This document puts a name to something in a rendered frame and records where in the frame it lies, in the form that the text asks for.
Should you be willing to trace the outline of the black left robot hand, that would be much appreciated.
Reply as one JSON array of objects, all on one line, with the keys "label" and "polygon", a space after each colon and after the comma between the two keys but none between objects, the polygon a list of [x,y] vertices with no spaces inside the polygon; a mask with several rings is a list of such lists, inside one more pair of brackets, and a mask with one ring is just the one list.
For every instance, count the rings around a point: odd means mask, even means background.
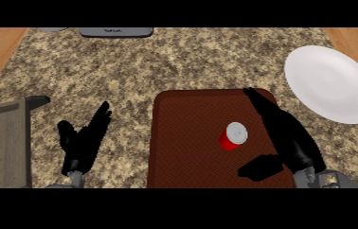
[{"label": "black left robot hand", "polygon": [[86,174],[91,171],[101,142],[112,123],[110,103],[104,102],[92,117],[91,123],[80,131],[75,130],[69,121],[58,123],[61,147],[64,149],[63,175],[79,171]]}]

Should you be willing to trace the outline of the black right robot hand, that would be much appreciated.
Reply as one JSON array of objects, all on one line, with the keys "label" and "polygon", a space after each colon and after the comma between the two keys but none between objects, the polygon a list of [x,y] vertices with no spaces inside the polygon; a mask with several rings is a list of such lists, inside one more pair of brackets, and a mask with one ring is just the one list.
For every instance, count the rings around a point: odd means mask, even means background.
[{"label": "black right robot hand", "polygon": [[277,153],[258,156],[239,169],[239,176],[261,182],[288,166],[293,175],[302,173],[304,180],[311,184],[316,174],[326,170],[319,144],[295,116],[254,88],[245,88],[243,92],[262,117]]}]

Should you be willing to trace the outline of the brown tray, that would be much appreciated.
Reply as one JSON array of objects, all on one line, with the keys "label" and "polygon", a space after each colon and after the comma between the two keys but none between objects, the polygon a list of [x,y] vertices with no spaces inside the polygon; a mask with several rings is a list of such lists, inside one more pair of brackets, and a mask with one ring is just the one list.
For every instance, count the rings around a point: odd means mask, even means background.
[{"label": "brown tray", "polygon": [[[231,122],[248,129],[248,141],[234,150],[219,144]],[[293,188],[285,169],[264,181],[239,175],[258,156],[274,154],[270,135],[252,102],[240,89],[163,91],[154,99],[148,179],[150,188]]]}]

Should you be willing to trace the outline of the white plate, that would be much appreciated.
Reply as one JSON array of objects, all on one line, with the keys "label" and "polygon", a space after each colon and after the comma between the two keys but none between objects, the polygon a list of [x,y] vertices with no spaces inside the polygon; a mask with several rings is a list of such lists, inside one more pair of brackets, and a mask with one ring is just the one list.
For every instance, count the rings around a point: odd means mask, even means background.
[{"label": "white plate", "polygon": [[305,106],[332,121],[358,124],[358,62],[329,47],[307,45],[291,53],[285,73]]}]

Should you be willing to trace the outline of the red can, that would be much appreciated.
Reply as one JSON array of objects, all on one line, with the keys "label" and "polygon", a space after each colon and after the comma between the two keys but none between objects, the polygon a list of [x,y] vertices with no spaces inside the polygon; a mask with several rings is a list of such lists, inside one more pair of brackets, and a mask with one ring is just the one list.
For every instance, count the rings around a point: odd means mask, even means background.
[{"label": "red can", "polygon": [[225,150],[234,150],[248,140],[249,133],[240,122],[231,122],[219,136],[219,145]]}]

